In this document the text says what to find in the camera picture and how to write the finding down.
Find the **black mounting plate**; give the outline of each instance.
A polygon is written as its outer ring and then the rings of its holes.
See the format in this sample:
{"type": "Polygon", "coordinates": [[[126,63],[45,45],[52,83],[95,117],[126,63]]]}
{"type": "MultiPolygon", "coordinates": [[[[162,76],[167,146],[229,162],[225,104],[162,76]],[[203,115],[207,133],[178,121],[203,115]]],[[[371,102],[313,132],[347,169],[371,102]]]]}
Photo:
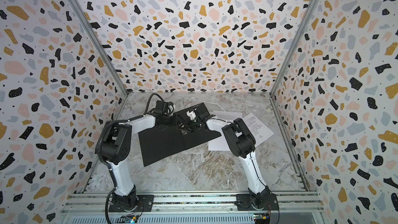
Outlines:
{"type": "MultiPolygon", "coordinates": [[[[151,212],[154,196],[137,195],[137,197],[138,197],[138,209],[135,211],[135,213],[151,212]]],[[[125,205],[118,204],[117,202],[112,205],[109,204],[109,212],[124,212],[124,210],[128,210],[125,205]]]]}
{"type": "MultiPolygon", "coordinates": [[[[279,205],[277,204],[275,194],[270,194],[267,202],[271,206],[271,210],[279,210],[279,205]]],[[[250,194],[237,194],[235,205],[238,207],[238,211],[258,211],[251,205],[250,194]]],[[[265,207],[263,209],[263,211],[265,212],[267,212],[268,210],[268,207],[265,207]]]]}

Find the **vented metal panel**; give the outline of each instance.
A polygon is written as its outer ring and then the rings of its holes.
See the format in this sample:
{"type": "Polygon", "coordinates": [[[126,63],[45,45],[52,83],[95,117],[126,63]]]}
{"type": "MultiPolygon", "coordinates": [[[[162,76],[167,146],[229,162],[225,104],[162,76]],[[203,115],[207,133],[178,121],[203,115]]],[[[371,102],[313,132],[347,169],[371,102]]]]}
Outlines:
{"type": "MultiPolygon", "coordinates": [[[[109,217],[113,224],[125,223],[123,218],[109,217]]],[[[70,224],[81,223],[106,223],[103,215],[75,215],[71,218],[70,224]]],[[[252,224],[254,223],[253,214],[145,214],[142,215],[137,223],[202,223],[202,224],[252,224]]]]}

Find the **terrazzo wallpaper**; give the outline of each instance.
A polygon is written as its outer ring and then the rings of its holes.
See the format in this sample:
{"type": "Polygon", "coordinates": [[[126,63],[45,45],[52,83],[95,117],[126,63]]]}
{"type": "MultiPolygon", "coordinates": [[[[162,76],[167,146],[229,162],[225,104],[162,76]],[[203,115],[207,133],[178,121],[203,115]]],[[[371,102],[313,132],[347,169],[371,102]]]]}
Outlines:
{"type": "Polygon", "coordinates": [[[56,223],[122,94],[66,0],[0,6],[0,223],[56,223]]]}
{"type": "Polygon", "coordinates": [[[319,0],[274,96],[331,223],[398,223],[397,0],[319,0]]]}
{"type": "Polygon", "coordinates": [[[128,91],[269,91],[310,0],[78,0],[128,91]]]}

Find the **document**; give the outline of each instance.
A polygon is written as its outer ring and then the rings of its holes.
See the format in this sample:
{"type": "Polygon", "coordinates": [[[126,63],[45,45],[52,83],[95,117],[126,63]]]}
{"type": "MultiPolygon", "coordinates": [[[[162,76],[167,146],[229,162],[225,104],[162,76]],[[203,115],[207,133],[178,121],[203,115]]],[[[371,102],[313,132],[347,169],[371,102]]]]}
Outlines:
{"type": "MultiPolygon", "coordinates": [[[[219,119],[231,122],[236,118],[242,118],[241,112],[214,111],[210,114],[216,115],[216,117],[219,119]]],[[[256,139],[255,147],[257,147],[273,135],[273,132],[256,116],[254,116],[253,113],[250,113],[242,119],[256,139]]],[[[209,141],[209,151],[230,151],[230,149],[228,147],[228,144],[226,143],[226,140],[222,137],[218,137],[209,141]]]]}

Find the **marble tabletop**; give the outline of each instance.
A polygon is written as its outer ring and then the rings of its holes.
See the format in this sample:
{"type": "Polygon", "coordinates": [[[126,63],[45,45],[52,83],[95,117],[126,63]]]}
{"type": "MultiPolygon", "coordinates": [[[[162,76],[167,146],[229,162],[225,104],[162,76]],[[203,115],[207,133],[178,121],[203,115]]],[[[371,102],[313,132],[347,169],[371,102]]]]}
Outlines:
{"type": "MultiPolygon", "coordinates": [[[[144,112],[151,93],[131,93],[120,119],[144,112]]],[[[273,191],[302,190],[283,140],[268,93],[159,93],[176,111],[204,102],[208,111],[253,113],[274,135],[256,147],[257,162],[266,184],[273,191]]],[[[155,106],[152,97],[149,109],[155,106]]],[[[143,166],[138,135],[131,140],[127,157],[130,176],[138,191],[223,191],[247,190],[248,182],[238,157],[232,152],[208,151],[208,144],[166,157],[143,166]]],[[[110,191],[112,180],[107,168],[98,163],[86,191],[110,191]]]]}

